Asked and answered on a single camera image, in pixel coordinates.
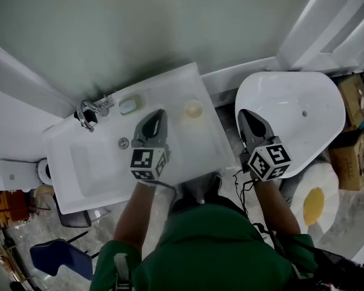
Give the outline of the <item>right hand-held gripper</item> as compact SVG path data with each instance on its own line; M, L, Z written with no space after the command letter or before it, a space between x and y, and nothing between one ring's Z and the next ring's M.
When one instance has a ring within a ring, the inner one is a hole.
M250 151L243 149L240 153L243 172L252 170L260 181L270 181L284 175L292 163L292 158L281 139L274 136L269 123L246 109L238 112L237 122L242 142L251 142L251 132L256 137L269 138Z

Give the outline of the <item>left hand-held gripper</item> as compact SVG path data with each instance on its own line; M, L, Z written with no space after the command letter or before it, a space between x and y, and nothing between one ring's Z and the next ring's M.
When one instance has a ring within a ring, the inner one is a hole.
M169 162L167 113L158 109L136 126L130 171L138 181L158 181Z

